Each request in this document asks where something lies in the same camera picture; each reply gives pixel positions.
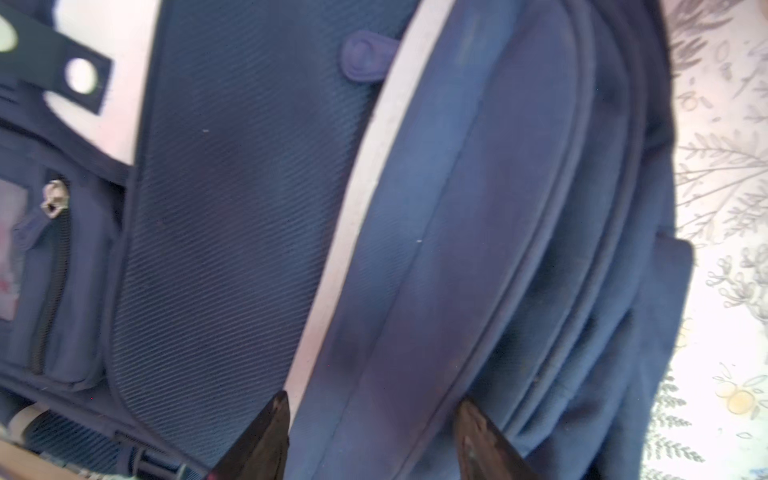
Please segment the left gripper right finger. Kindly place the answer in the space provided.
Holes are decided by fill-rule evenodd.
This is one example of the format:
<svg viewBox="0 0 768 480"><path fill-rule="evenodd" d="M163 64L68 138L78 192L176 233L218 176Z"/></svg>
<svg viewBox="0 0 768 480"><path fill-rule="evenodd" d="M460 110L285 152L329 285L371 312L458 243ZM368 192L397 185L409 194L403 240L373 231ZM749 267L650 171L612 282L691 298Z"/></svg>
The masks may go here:
<svg viewBox="0 0 768 480"><path fill-rule="evenodd" d="M490 418L470 399L453 421L461 480L536 480L538 476Z"/></svg>

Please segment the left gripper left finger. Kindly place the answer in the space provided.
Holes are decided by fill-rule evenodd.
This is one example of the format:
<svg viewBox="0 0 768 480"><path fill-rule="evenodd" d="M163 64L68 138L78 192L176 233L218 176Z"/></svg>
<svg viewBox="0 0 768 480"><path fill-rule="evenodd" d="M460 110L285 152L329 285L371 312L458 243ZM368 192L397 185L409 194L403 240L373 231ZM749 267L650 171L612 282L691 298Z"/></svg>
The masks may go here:
<svg viewBox="0 0 768 480"><path fill-rule="evenodd" d="M281 480L289 449L290 406L279 391L206 475L207 480Z"/></svg>

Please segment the navy blue student backpack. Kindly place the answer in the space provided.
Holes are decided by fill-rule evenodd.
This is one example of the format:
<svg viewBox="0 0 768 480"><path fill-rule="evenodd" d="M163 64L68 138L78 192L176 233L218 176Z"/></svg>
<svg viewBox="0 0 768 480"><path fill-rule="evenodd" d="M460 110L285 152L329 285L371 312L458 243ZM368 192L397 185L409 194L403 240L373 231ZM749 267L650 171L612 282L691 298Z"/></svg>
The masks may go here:
<svg viewBox="0 0 768 480"><path fill-rule="evenodd" d="M1 436L206 479L636 479L693 249L660 1L5 1Z"/></svg>

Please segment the brown black scroll book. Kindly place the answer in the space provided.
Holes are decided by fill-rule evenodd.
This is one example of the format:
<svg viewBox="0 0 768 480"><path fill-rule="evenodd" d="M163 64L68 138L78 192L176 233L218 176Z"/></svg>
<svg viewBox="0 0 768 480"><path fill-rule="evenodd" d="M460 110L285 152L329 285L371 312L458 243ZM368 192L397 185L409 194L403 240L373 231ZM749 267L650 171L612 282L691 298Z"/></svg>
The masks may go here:
<svg viewBox="0 0 768 480"><path fill-rule="evenodd" d="M83 477L56 466L37 455L5 442L1 443L1 478L28 480L83 480Z"/></svg>

